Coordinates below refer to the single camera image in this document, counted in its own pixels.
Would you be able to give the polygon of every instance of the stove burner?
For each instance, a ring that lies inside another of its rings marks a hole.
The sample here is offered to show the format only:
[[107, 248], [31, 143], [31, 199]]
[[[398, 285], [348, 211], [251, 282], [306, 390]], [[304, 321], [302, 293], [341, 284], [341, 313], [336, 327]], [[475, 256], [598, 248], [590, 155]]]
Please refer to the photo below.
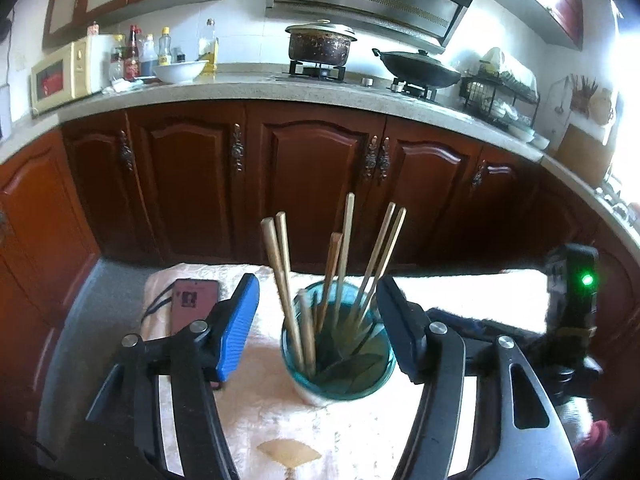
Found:
[[415, 97], [416, 99], [421, 99], [423, 101], [429, 101], [431, 103], [438, 104], [436, 102], [436, 88], [424, 88], [421, 86], [413, 85], [411, 83], [407, 83], [406, 81], [400, 81], [398, 78], [395, 78], [391, 83], [389, 89], [395, 93], [410, 95], [411, 97]]
[[[302, 67], [302, 72], [298, 71], [298, 67]], [[332, 71], [337, 70], [337, 75], [332, 75]], [[304, 66], [301, 61], [291, 61], [289, 63], [289, 75], [293, 77], [308, 77], [323, 81], [344, 81], [345, 69], [343, 66], [325, 66], [316, 64], [315, 66]]]

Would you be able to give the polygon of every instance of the wok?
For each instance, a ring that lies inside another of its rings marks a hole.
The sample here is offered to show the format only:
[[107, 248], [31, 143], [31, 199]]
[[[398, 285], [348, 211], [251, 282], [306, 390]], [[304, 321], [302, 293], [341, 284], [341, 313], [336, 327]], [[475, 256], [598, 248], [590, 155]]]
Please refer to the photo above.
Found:
[[417, 53], [372, 50], [400, 81], [429, 88], [446, 88], [460, 81], [460, 72], [428, 56], [424, 50]]

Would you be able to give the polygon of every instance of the pot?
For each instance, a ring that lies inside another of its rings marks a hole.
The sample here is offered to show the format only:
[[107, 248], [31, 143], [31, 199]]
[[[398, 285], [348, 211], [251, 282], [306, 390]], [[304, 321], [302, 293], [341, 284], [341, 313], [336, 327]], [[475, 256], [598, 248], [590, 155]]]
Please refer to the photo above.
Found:
[[349, 57], [351, 41], [357, 41], [351, 27], [318, 20], [306, 25], [291, 25], [285, 29], [289, 38], [289, 59], [330, 66], [344, 66]]
[[373, 54], [382, 60], [386, 69], [400, 81], [428, 87], [446, 88], [460, 81], [460, 72], [428, 56], [424, 50], [415, 52], [380, 52]]

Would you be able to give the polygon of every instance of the microwave oven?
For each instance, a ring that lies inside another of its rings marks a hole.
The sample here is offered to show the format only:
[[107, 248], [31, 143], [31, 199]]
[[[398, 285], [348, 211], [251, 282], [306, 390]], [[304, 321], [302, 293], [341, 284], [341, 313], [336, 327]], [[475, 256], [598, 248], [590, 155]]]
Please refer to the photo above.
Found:
[[102, 91], [110, 85], [110, 34], [87, 36], [47, 56], [31, 69], [33, 115]]

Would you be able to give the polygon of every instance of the granite countertop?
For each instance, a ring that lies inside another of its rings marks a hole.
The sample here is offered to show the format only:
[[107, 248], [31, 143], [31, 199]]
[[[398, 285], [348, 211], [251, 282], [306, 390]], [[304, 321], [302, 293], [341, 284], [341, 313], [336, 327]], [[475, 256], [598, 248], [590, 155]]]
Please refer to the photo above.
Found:
[[0, 143], [0, 162], [32, 140], [62, 123], [94, 114], [137, 106], [212, 99], [269, 99], [335, 106], [348, 106], [402, 117], [482, 140], [508, 152], [539, 163], [577, 193], [615, 232], [640, 266], [640, 235], [624, 223], [612, 208], [578, 176], [533, 146], [461, 112], [401, 94], [385, 85], [364, 88], [357, 84], [336, 84], [292, 80], [273, 72], [223, 72], [179, 85], [151, 84], [116, 95], [97, 95], [44, 114], [14, 123], [11, 137]]

